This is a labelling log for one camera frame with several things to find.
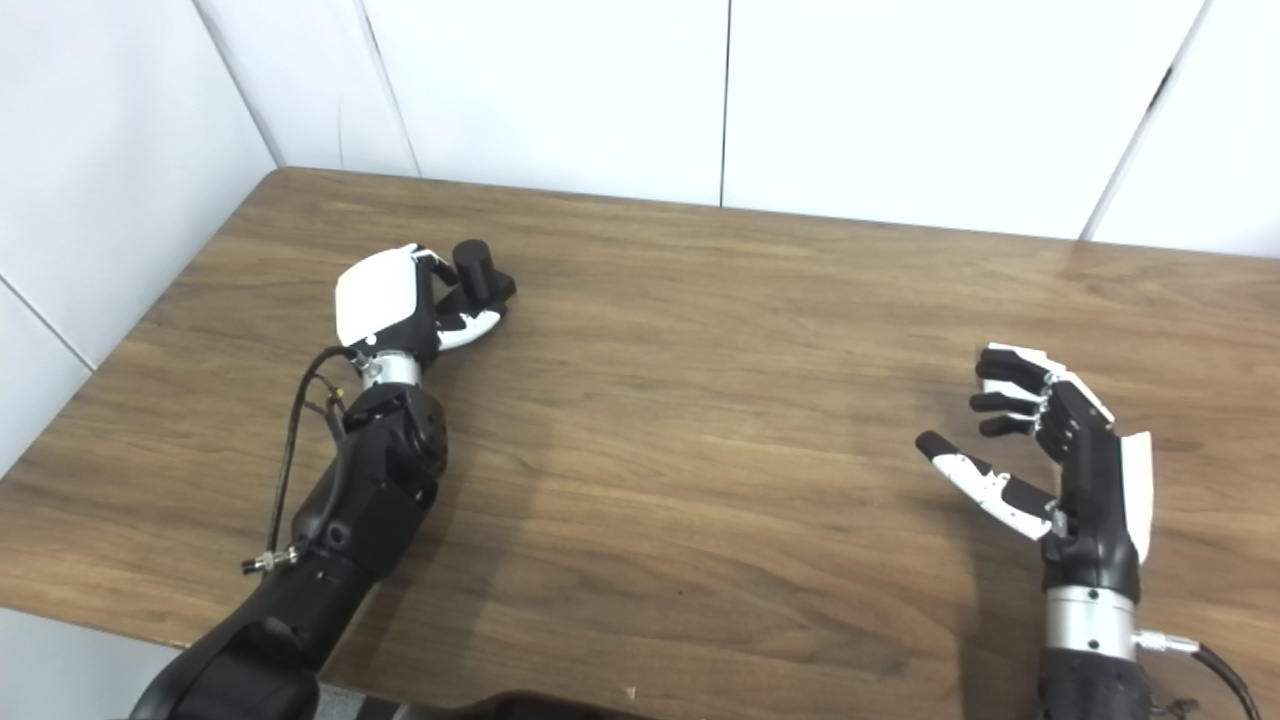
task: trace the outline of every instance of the panel seam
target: panel seam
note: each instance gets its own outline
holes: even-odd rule
[[[728,13],[724,17],[724,102],[721,109],[721,192],[719,206],[724,206],[724,159],[728,156],[728,64],[730,45],[733,41],[733,0],[728,0]]]
[[[50,323],[49,319],[45,318],[45,315],[41,314],[40,310],[36,310],[36,306],[32,305],[29,300],[27,300],[27,296],[18,292],[18,288],[14,287],[12,282],[9,282],[9,278],[0,275],[0,284],[8,288],[9,292],[12,292],[13,296],[18,299],[18,302],[22,302],[22,306],[26,307],[37,320],[40,320],[40,324],[45,325],[45,329],[52,333],[52,336],[58,338],[58,342],[63,343],[63,347],[65,347],[68,352],[70,352],[77,360],[79,360],[81,365],[84,365],[84,368],[90,373],[97,372],[97,368],[88,361],[88,357],[84,357],[84,355],[82,355],[79,350],[76,350],[76,346],[73,346],[70,341],[67,340],[65,336],[63,336],[63,333],[58,332],[58,328],[55,328],[54,324]]]
[[[383,90],[387,92],[387,97],[390,100],[392,111],[396,113],[396,122],[399,123],[401,137],[404,138],[404,146],[408,147],[408,158],[413,163],[413,172],[417,173],[417,177],[424,177],[422,165],[417,161],[417,150],[413,147],[413,138],[408,135],[408,126],[404,124],[404,113],[401,111],[399,99],[396,96],[396,86],[392,85],[390,74],[387,73],[387,60],[383,58],[383,49],[378,44],[378,33],[374,32],[374,20],[369,17],[365,0],[355,0],[355,3],[360,10],[360,17],[365,20],[365,37],[369,41],[374,68],[378,72],[378,79],[381,82]]]
[[[244,92],[244,86],[241,83],[236,70],[232,69],[230,50],[227,47],[227,41],[223,38],[221,31],[218,29],[218,24],[214,23],[214,19],[200,5],[200,0],[191,0],[191,5],[196,9],[196,15],[200,18],[200,22],[205,26],[205,33],[209,36],[209,41],[214,44],[214,50],[218,53],[218,59],[223,61],[223,68],[227,69],[227,76],[232,78],[232,86],[239,95],[241,102],[244,104],[248,119],[257,129],[259,137],[262,138],[262,145],[266,146],[268,155],[271,156],[271,161],[275,163],[276,168],[283,168],[284,156],[280,154],[280,147],[275,142],[275,136],[271,135],[270,128],[266,126],[266,120],[262,119],[262,114],[253,108],[252,102],[250,102],[248,94]]]
[[[1084,222],[1084,228],[1080,231],[1080,241],[1092,242],[1093,237],[1098,232],[1098,225],[1102,224],[1102,219],[1106,217],[1107,210],[1111,209],[1111,202],[1115,201],[1115,196],[1120,192],[1120,183],[1124,182],[1125,176],[1129,174],[1129,168],[1138,155],[1138,150],[1142,147],[1142,141],[1147,135],[1147,128],[1165,106],[1169,95],[1178,86],[1178,76],[1181,74],[1183,58],[1187,54],[1187,49],[1190,47],[1199,32],[1199,27],[1204,20],[1204,15],[1208,13],[1210,5],[1213,0],[1204,0],[1199,10],[1196,13],[1196,18],[1192,19],[1190,27],[1187,28],[1187,35],[1183,41],[1178,45],[1178,50],[1174,51],[1172,60],[1169,61],[1169,68],[1161,77],[1160,86],[1156,88],[1156,95],[1147,104],[1147,110],[1142,114],[1142,119],[1138,120],[1137,127],[1133,128],[1133,136],[1129,137],[1129,143],[1125,145],[1124,152],[1120,154],[1120,160],[1116,163],[1114,170],[1111,170],[1111,177],[1107,178],[1107,184],[1102,187],[1102,195],[1098,196],[1097,204],[1093,205],[1093,211],[1089,213],[1089,218]]]

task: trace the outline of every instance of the black forearm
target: black forearm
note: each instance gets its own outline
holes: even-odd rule
[[[1151,684],[1133,661],[1047,648],[1041,653],[1039,720],[1148,720]]]
[[[229,618],[151,683],[132,717],[310,717],[315,673],[360,603],[407,551],[444,473],[444,416],[420,388],[378,386],[348,410],[339,459],[275,565]],[[338,473],[346,475],[335,492]]]

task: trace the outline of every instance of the connector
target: connector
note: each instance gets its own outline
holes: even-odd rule
[[[1176,652],[1180,655],[1199,652],[1199,642],[1158,630],[1138,630],[1133,634],[1133,642],[1142,650],[1151,652]]]
[[[301,557],[301,553],[298,552],[297,546],[291,544],[282,551],[268,551],[252,560],[241,562],[241,573],[244,575],[252,575],[253,573],[270,573],[276,565],[293,565],[298,561],[298,557]]]
[[[356,366],[356,372],[358,372],[362,378],[372,379],[383,372],[381,365],[358,351],[356,352],[356,356],[351,359],[351,364]]]

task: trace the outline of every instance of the robotic hand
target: robotic hand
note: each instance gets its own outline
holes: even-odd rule
[[[1196,641],[1134,630],[1139,566],[1151,547],[1151,434],[1117,437],[1115,416],[1065,365],[1039,350],[991,343],[977,365],[979,423],[986,437],[1032,436],[1061,466],[1060,492],[1050,495],[989,462],[961,452],[934,432],[915,446],[979,507],[1039,542],[1047,598],[1041,655],[1041,720],[1147,720],[1185,716],[1198,707],[1152,705],[1137,647],[1192,655],[1240,698],[1251,720],[1257,707],[1244,682]]]
[[[435,301],[435,282],[447,286]],[[449,264],[417,245],[357,263],[338,279],[338,337],[307,368],[289,414],[268,551],[246,561],[262,583],[229,618],[152,680],[138,720],[305,720],[316,707],[316,673],[361,601],[399,564],[435,501],[448,460],[444,411],[422,388],[442,350],[474,342],[506,314],[516,292],[479,240]],[[325,420],[335,459],[276,550],[293,439],[311,380],[342,355],[364,392],[347,409],[332,383]]]

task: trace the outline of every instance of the tabletop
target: tabletop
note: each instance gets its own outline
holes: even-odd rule
[[[253,587],[238,564],[335,278],[468,237],[520,291],[428,374],[439,501],[325,679],[671,720],[1025,717],[1037,550],[913,446],[937,429],[1052,487],[968,410],[1002,341],[1152,430],[1139,624],[1280,711],[1280,263],[321,170],[269,176],[0,482],[0,605],[173,646],[210,629]],[[305,420],[293,502],[330,456]],[[1189,660],[1144,662],[1238,716]]]

